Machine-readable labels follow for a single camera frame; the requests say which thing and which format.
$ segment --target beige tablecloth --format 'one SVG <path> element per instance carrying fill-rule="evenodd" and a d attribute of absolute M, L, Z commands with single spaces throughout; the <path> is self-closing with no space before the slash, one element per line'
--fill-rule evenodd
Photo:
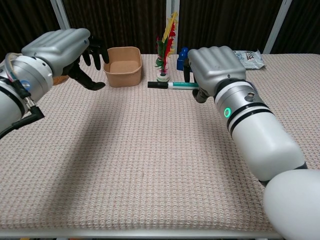
<path fill-rule="evenodd" d="M 172 81 L 177 56 L 169 61 Z M 320 56 L 264 55 L 247 79 L 320 169 Z M 150 89 L 156 55 L 134 87 L 93 92 L 68 80 L 39 106 L 45 118 L 0 141 L 0 229 L 197 228 L 272 231 L 263 187 L 212 99 Z M 104 72 L 81 67 L 94 81 Z"/>

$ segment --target robotic hand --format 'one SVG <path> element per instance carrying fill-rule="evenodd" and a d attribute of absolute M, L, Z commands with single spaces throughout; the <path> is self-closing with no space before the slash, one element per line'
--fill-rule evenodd
<path fill-rule="evenodd" d="M 213 97 L 249 170 L 266 186 L 264 210 L 286 239 L 320 236 L 320 171 L 307 169 L 304 155 L 275 115 L 246 81 L 246 69 L 227 47 L 192 49 L 184 63 L 184 80 L 192 69 L 198 103 Z"/>
<path fill-rule="evenodd" d="M 94 82 L 79 66 L 80 56 L 91 64 L 93 56 L 100 70 L 100 54 L 109 62 L 102 42 L 90 36 L 85 28 L 47 32 L 21 50 L 8 53 L 0 67 L 0 139 L 44 117 L 36 102 L 53 86 L 53 77 L 69 75 L 89 90 L 102 89 L 106 84 Z M 22 118 L 28 111 L 31 115 Z"/>

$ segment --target feather decoration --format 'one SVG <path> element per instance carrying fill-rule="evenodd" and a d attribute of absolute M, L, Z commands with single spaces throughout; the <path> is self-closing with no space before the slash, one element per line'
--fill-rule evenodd
<path fill-rule="evenodd" d="M 160 68 L 162 74 L 166 74 L 167 72 L 167 57 L 174 52 L 172 46 L 176 37 L 175 24 L 178 23 L 176 20 L 177 16 L 177 12 L 172 14 L 172 17 L 169 19 L 165 28 L 162 41 L 160 41 L 159 38 L 157 38 L 156 41 L 158 58 L 155 61 L 155 66 Z"/>

